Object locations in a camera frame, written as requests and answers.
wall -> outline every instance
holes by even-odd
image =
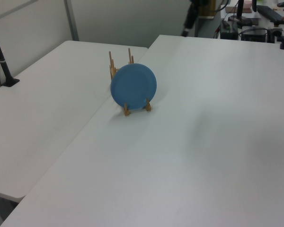
[[[149,47],[160,34],[181,34],[190,1],[72,0],[71,5],[80,41]]]
[[[66,40],[71,32],[63,0],[38,0],[0,19],[0,46],[12,76]]]

table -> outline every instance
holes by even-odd
[[[67,41],[0,87],[0,196],[19,202],[110,96],[108,51],[128,46]],[[131,47],[136,60],[147,48]]]
[[[275,3],[273,3],[272,1],[269,1],[269,0],[266,0],[264,2],[257,2],[257,5],[266,5],[266,6],[269,6],[270,8],[275,8],[275,9],[278,9],[276,12],[278,14],[280,14],[282,17],[284,17],[284,7],[277,7]],[[221,19],[224,19],[227,20],[229,16],[231,16],[232,14],[229,13],[227,16],[226,16],[226,11],[225,10],[222,10],[221,11]],[[267,29],[271,29],[271,28],[275,28],[274,27],[274,23],[270,22],[267,18],[265,18],[264,16],[262,16],[261,14],[259,14],[258,12],[253,12],[252,13],[243,13],[242,14],[243,17],[247,17],[247,18],[259,18],[259,25],[260,27],[264,27],[264,28],[267,28]],[[278,28],[281,28],[283,29],[284,31],[284,24],[283,25],[279,25]]]
[[[160,35],[139,63],[152,111],[107,99],[2,227],[284,227],[284,50]]]

blue plate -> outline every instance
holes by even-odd
[[[146,98],[152,100],[157,90],[157,81],[153,72],[145,65],[128,64],[114,75],[110,84],[110,92],[114,101],[129,110],[146,106]]]

wooden peg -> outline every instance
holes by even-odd
[[[126,103],[124,103],[123,111],[124,111],[124,115],[125,115],[125,116],[129,116],[130,112],[129,112],[129,110],[127,109],[127,104],[126,104]]]
[[[146,99],[146,106],[145,106],[146,111],[151,111],[151,105],[150,105],[150,100],[147,98]]]
[[[110,62],[110,65],[112,66],[112,53],[111,52],[108,52],[109,53],[109,62]]]
[[[132,54],[131,54],[131,49],[130,48],[128,48],[128,56],[129,56],[128,64],[131,64],[132,63]]]
[[[110,72],[110,79],[113,79],[113,75],[112,75],[112,71],[111,71],[111,67],[109,66],[109,72]]]

wooden plate stand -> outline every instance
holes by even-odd
[[[128,56],[129,56],[128,64],[133,64],[134,61],[133,61],[133,56],[131,55],[131,49],[130,48],[128,48]],[[109,61],[110,61],[110,65],[109,65],[110,78],[112,80],[113,77],[115,76],[115,74],[117,73],[117,71],[119,69],[117,69],[115,67],[114,60],[112,59],[111,52],[109,52]],[[122,108],[122,109],[123,109],[123,112],[124,112],[125,116],[129,116],[130,115],[131,112],[127,109],[127,103],[126,102],[124,103],[124,108]],[[146,106],[144,107],[144,109],[146,111],[150,111],[151,110],[151,105],[150,105],[150,102],[149,102],[149,98],[146,98]]]

